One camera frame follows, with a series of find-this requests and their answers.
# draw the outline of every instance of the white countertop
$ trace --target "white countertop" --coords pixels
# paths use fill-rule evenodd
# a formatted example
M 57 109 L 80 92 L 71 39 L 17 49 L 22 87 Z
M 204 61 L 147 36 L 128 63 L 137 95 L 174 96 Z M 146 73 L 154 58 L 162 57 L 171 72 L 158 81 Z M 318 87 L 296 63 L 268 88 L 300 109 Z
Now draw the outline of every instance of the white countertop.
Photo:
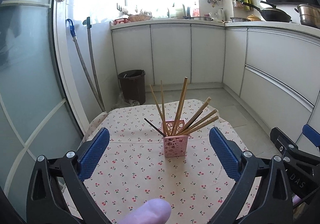
M 199 20 L 189 20 L 189 19 L 154 19 L 149 21 L 140 21 L 132 22 L 127 24 L 118 24 L 111 26 L 111 30 L 141 26 L 141 25 L 156 25 L 156 24 L 194 24 L 194 25 L 214 25 L 220 27 L 268 27 L 268 28 L 277 28 L 282 30 L 296 31 L 299 33 L 305 33 L 311 36 L 320 38 L 320 30 L 306 26 L 298 25 L 293 23 L 283 23 L 283 22 L 268 22 L 268 21 L 259 21 L 259 22 L 238 22 L 238 23 L 219 23 L 214 21 L 199 21 Z

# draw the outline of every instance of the yellow pot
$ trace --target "yellow pot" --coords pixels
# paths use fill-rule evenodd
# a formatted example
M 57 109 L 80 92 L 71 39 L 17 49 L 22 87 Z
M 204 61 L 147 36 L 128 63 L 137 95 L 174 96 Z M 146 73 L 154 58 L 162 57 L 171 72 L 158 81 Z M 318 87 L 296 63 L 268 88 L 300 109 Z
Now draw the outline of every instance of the yellow pot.
M 250 15 L 247 17 L 250 21 L 254 22 L 254 21 L 261 21 L 261 19 L 259 17 L 256 17 L 254 15 Z

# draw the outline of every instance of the metal screw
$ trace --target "metal screw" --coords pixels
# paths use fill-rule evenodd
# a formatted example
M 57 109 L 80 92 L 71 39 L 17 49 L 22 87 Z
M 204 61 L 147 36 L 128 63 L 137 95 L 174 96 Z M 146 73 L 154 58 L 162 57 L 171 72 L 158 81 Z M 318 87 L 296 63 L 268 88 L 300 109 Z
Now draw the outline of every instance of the metal screw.
M 38 156 L 37 160 L 38 160 L 38 162 L 42 162 L 44 160 L 44 156 L 43 155 Z
M 67 152 L 67 157 L 68 158 L 72 158 L 74 156 L 75 156 L 75 152 L 74 151 Z
M 245 152 L 243 153 L 243 155 L 244 155 L 245 157 L 250 158 L 250 157 L 252 156 L 252 153 L 251 153 L 250 151 L 245 151 Z
M 281 158 L 280 158 L 280 156 L 278 156 L 278 155 L 276 155 L 274 158 L 275 158 L 275 160 L 276 160 L 277 162 L 280 162 L 280 161 L 281 161 Z

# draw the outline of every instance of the trash can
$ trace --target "trash can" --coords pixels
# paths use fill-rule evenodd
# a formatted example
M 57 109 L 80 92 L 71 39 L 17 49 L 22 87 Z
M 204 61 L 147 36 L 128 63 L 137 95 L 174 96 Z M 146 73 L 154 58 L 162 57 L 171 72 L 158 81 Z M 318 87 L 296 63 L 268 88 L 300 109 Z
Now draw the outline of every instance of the trash can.
M 146 102 L 146 87 L 144 83 L 144 70 L 125 71 L 118 75 L 124 100 L 136 100 L 140 105 Z

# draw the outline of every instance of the blue gripper pad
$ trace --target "blue gripper pad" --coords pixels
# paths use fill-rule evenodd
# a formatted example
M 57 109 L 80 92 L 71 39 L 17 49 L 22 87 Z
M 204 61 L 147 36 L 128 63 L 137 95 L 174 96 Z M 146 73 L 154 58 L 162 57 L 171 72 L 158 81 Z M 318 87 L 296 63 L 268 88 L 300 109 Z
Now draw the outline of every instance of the blue gripper pad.
M 316 147 L 320 147 L 320 134 L 309 125 L 304 125 L 302 134 L 305 135 Z
M 82 182 L 91 177 L 109 141 L 109 131 L 103 127 L 91 141 L 84 142 L 78 149 L 78 177 Z
M 237 182 L 241 176 L 241 149 L 235 142 L 227 140 L 218 127 L 210 130 L 209 141 L 228 177 Z

